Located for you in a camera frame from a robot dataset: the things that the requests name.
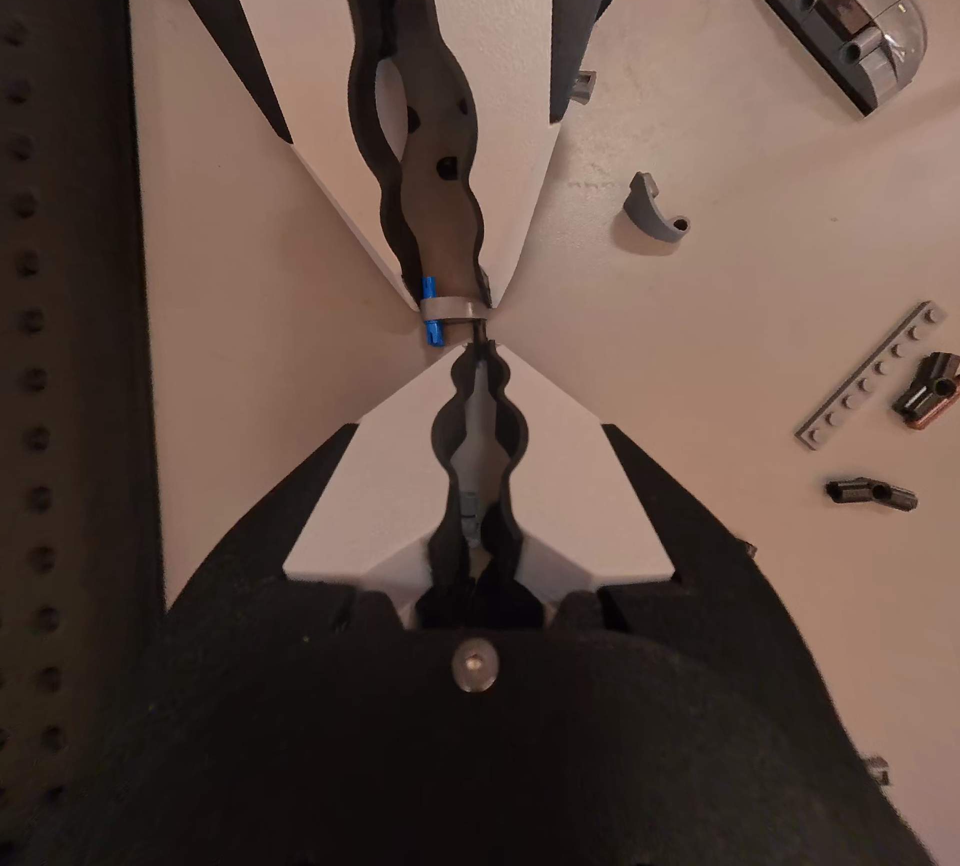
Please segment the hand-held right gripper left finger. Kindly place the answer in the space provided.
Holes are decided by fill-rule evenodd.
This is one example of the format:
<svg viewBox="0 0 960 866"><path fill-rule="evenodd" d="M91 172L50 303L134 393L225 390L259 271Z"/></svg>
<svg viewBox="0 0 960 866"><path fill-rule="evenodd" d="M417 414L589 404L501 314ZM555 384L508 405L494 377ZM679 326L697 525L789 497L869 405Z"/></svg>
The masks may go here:
<svg viewBox="0 0 960 866"><path fill-rule="evenodd" d="M363 416L283 564L287 579L385 593L402 623L431 585L427 545L447 510L450 478L431 431L454 398L451 347Z"/></svg>

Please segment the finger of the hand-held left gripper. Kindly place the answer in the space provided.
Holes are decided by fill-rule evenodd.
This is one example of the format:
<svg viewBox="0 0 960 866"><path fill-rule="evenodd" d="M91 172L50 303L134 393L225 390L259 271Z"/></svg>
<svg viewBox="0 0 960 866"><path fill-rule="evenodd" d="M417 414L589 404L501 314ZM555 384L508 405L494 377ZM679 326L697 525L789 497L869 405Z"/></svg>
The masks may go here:
<svg viewBox="0 0 960 866"><path fill-rule="evenodd" d="M477 262L498 307L515 273L560 126L550 120L553 0L434 0L472 99L466 183L483 222Z"/></svg>
<svg viewBox="0 0 960 866"><path fill-rule="evenodd" d="M239 0L291 147L405 305L423 268L378 113L380 0Z"/></svg>

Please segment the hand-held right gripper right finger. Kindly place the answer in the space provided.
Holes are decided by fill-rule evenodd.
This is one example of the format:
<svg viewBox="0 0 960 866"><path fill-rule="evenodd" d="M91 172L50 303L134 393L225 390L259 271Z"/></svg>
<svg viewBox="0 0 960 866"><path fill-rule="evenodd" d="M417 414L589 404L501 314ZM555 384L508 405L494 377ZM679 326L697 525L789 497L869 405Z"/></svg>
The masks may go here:
<svg viewBox="0 0 960 866"><path fill-rule="evenodd" d="M510 349L487 346L494 434L507 456L484 542L494 570L544 605L675 574L597 416Z"/></svg>

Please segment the blue lego pin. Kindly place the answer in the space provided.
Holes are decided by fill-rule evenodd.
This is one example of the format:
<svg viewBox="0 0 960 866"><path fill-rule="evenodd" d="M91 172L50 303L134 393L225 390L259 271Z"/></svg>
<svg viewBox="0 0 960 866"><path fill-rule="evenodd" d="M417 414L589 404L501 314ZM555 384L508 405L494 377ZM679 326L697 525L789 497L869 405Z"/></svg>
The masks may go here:
<svg viewBox="0 0 960 866"><path fill-rule="evenodd" d="M420 312L423 320L426 342L433 347L444 347L445 333L443 321L436 318L434 301L438 298L436 278L424 276L421 284Z"/></svg>

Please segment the grey lego arch piece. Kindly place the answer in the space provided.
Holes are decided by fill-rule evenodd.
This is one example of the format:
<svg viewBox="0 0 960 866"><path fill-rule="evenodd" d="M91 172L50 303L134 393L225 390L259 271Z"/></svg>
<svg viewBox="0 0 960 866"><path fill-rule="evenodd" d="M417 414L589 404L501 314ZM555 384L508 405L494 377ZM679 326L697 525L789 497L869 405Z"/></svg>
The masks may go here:
<svg viewBox="0 0 960 866"><path fill-rule="evenodd" d="M623 202L623 211L630 222L649 238L677 244L690 234L690 220L684 216L665 217L657 206L659 188L648 173L637 172Z"/></svg>

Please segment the black angled lego connector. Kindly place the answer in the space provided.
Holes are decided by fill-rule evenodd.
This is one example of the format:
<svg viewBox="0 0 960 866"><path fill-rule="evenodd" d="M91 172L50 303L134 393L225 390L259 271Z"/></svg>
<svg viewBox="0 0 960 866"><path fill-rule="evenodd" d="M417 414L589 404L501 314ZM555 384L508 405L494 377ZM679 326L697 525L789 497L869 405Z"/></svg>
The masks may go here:
<svg viewBox="0 0 960 866"><path fill-rule="evenodd" d="M823 491L835 504L876 504L900 512L912 512L919 500L913 491L868 477L831 480Z"/></svg>

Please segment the long grey lego plate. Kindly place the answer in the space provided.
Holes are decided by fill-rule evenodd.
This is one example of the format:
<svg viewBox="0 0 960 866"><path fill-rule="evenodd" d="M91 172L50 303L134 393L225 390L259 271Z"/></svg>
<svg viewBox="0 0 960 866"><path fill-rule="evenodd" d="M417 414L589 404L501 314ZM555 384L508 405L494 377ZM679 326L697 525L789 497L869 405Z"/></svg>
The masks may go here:
<svg viewBox="0 0 960 866"><path fill-rule="evenodd" d="M823 449L880 394L887 381L906 369L949 317L950 312L935 300L915 305L797 427L795 440L809 451Z"/></svg>

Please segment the grey curved lego assembly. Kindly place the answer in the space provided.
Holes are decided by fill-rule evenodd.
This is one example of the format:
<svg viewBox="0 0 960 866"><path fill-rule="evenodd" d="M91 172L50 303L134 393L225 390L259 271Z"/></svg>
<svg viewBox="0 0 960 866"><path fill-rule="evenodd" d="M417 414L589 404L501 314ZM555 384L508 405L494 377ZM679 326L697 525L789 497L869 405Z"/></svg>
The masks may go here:
<svg viewBox="0 0 960 866"><path fill-rule="evenodd" d="M927 53L914 0L763 1L863 116L904 91Z"/></svg>

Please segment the black and brown lego piece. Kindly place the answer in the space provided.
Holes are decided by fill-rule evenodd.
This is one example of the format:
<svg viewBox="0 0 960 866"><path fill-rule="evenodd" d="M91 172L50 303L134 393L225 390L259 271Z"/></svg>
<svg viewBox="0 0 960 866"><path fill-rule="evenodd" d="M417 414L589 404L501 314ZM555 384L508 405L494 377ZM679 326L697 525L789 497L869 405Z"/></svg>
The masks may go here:
<svg viewBox="0 0 960 866"><path fill-rule="evenodd" d="M920 360L911 382L891 409L904 425L920 431L958 401L958 390L959 355L932 352Z"/></svg>

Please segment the black perforated office chair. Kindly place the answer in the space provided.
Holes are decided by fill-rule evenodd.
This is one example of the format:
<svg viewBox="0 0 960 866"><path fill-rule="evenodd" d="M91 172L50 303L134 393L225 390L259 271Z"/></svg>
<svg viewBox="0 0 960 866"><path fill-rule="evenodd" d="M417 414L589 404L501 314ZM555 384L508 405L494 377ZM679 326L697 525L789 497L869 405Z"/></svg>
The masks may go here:
<svg viewBox="0 0 960 866"><path fill-rule="evenodd" d="M162 618L129 0L1 0L2 864Z"/></svg>

